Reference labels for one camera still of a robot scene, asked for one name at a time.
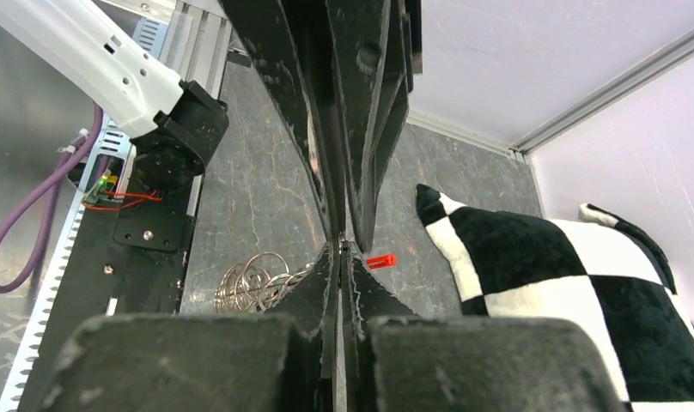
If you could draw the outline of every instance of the black and white pillow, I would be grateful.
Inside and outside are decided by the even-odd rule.
[[[694,410],[694,329],[663,251],[640,228],[590,204],[586,222],[474,209],[426,185],[417,213],[465,315],[573,321],[628,410]]]

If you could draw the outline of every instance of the purple cable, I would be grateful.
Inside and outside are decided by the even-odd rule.
[[[48,240],[49,233],[51,232],[51,227],[53,223],[53,214],[56,208],[56,202],[58,200],[58,191],[60,188],[61,180],[73,169],[83,158],[86,156],[94,146],[101,132],[102,119],[104,118],[104,112],[101,107],[94,103],[94,124],[92,124],[92,130],[89,132],[89,137],[87,139],[79,138],[71,145],[76,148],[74,154],[69,152],[63,152],[61,158],[58,160],[56,169],[54,169],[51,176],[46,178],[38,187],[33,189],[31,194],[29,194],[23,201],[10,212],[0,224],[0,246],[3,243],[8,231],[13,227],[13,225],[18,221],[21,216],[26,213],[28,208],[30,208],[37,200],[44,196],[47,192],[49,193],[48,201],[46,202],[46,207],[44,208],[44,215],[41,219],[41,226],[39,227],[39,235],[36,238],[36,244],[31,252],[31,257],[26,262],[26,266],[23,267],[21,273],[8,285],[0,285],[0,294],[6,294],[16,288],[20,287],[33,272],[36,265],[39,264],[41,258],[43,257],[44,250],[46,249],[46,241]]]

